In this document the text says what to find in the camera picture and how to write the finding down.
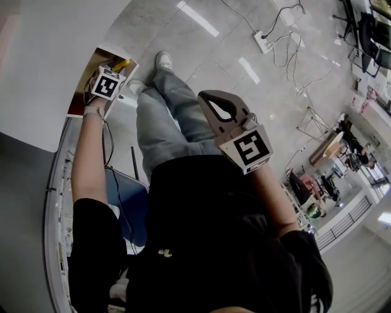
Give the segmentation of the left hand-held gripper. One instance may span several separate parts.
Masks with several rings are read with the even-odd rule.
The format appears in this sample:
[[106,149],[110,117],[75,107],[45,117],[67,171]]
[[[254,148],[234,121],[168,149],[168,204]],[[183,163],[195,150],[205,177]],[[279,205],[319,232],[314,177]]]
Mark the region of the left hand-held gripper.
[[90,78],[90,101],[95,98],[113,100],[117,96],[126,80],[126,77],[121,73],[122,70],[119,72],[114,70],[118,64],[115,59],[98,64]]

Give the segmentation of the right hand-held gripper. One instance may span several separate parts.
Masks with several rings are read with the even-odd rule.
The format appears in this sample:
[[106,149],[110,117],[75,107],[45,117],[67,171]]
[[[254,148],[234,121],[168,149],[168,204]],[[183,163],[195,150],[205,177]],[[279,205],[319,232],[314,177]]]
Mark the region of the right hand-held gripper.
[[269,161],[273,149],[266,130],[239,96],[222,90],[203,90],[197,99],[216,136],[216,147],[244,175]]

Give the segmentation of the small yellow object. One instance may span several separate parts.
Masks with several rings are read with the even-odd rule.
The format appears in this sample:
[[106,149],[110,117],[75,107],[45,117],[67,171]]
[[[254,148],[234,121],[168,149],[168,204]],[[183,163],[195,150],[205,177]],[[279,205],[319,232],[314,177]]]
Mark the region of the small yellow object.
[[113,72],[116,72],[116,73],[120,73],[125,67],[127,67],[128,65],[130,65],[130,60],[129,59],[125,59],[121,62],[119,62],[118,64],[115,64],[111,70]]

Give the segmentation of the wooden drawer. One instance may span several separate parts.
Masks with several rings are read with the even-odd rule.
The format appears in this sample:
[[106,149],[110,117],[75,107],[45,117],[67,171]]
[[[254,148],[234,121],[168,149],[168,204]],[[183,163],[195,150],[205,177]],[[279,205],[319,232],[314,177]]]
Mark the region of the wooden drawer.
[[104,109],[104,118],[107,118],[117,100],[124,99],[126,84],[138,70],[139,64],[123,48],[109,43],[102,43],[101,45],[98,45],[83,71],[68,109],[68,117],[83,116],[85,101],[90,98],[90,78],[97,69],[99,63],[111,59],[115,59],[118,63],[125,59],[129,59],[131,63],[121,71],[122,75],[126,77],[126,80],[117,96],[113,100],[108,100],[108,104]]

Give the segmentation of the person's left forearm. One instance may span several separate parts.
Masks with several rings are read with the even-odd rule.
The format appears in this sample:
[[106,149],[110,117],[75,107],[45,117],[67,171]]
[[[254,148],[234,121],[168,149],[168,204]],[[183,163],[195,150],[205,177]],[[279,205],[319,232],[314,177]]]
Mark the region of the person's left forearm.
[[102,118],[96,114],[85,115],[71,170],[73,201],[88,198],[108,203],[102,133]]

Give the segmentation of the person's right forearm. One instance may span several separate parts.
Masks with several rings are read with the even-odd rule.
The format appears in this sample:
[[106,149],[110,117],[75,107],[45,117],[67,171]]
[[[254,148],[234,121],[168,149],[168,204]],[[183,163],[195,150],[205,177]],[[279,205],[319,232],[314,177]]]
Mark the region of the person's right forearm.
[[270,166],[260,166],[249,175],[277,235],[299,230],[294,208]]

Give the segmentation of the person's white shoe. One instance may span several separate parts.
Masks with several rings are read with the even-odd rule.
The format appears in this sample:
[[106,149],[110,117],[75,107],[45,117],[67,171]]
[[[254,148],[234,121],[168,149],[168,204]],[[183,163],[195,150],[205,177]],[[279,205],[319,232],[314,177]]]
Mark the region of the person's white shoe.
[[147,86],[137,79],[131,79],[128,81],[128,89],[135,96],[138,97],[144,90],[146,90]]
[[173,72],[173,63],[172,63],[171,56],[168,52],[166,51],[159,52],[156,55],[155,63],[156,63],[157,71],[167,70],[169,72]]

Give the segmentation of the person's blue jeans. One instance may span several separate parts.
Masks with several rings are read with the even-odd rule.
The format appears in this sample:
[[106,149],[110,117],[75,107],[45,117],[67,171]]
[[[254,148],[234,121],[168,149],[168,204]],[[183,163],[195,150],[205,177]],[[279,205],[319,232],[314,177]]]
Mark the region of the person's blue jeans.
[[157,70],[152,85],[139,94],[136,112],[137,141],[148,180],[166,161],[221,154],[195,93],[169,69]]

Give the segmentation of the white desk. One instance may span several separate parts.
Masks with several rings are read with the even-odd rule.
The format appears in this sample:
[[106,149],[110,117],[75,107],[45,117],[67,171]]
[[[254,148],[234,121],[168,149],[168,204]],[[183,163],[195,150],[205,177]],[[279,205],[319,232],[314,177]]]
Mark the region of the white desk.
[[81,75],[131,0],[0,0],[0,133],[55,152]]

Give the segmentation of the white power strip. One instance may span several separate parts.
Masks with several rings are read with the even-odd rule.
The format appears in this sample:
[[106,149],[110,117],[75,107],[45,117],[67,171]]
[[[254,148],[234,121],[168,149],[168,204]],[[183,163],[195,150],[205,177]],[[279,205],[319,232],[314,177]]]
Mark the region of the white power strip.
[[274,43],[269,42],[265,37],[265,35],[262,33],[262,31],[258,31],[254,33],[252,36],[255,43],[257,44],[257,46],[259,47],[260,51],[263,54],[267,54],[273,48]]

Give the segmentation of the round wooden table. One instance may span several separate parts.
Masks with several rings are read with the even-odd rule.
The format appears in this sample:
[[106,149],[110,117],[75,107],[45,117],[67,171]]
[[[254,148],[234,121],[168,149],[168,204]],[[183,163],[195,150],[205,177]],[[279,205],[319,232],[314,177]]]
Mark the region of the round wooden table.
[[320,166],[326,160],[331,159],[341,149],[340,141],[343,132],[331,133],[309,157],[309,163],[313,167]]

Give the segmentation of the blue chair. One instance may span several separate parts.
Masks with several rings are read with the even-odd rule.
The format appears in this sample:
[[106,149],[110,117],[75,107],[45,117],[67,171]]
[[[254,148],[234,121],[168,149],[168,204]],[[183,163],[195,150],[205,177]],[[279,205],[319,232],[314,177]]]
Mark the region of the blue chair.
[[145,246],[147,186],[113,168],[106,167],[105,175],[108,204],[119,209],[119,223],[123,237],[136,248]]

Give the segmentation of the person's black shirt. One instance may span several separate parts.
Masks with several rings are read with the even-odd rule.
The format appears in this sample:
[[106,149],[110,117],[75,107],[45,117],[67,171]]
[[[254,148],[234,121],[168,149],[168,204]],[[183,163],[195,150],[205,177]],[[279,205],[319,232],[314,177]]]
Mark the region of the person's black shirt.
[[186,156],[152,172],[147,241],[129,256],[103,202],[73,206],[69,265],[77,313],[326,313],[332,279],[314,236],[278,236],[250,180],[223,156]]

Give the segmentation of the white shelving rack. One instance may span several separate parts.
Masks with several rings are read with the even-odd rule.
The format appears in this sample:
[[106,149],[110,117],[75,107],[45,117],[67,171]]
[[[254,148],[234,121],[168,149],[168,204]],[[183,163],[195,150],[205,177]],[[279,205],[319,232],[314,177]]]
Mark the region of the white shelving rack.
[[54,313],[74,313],[68,287],[67,230],[64,224],[64,192],[71,160],[66,144],[71,118],[65,119],[57,152],[54,153],[45,193],[45,271]]

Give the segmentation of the black railing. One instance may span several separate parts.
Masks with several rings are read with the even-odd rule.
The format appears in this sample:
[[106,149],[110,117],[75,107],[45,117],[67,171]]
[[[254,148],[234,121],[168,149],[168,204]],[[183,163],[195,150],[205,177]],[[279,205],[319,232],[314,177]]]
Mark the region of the black railing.
[[364,196],[350,212],[345,213],[342,216],[340,221],[332,227],[327,227],[324,234],[316,237],[318,249],[322,251],[341,237],[347,230],[357,224],[358,220],[371,208],[371,206],[371,201],[367,196]]

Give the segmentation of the black office chair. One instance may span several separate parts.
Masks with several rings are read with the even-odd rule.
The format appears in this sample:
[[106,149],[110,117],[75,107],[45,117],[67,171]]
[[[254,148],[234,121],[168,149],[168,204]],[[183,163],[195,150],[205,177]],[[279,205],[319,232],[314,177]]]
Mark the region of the black office chair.
[[391,25],[362,12],[358,22],[362,72],[376,78],[379,70],[391,70]]

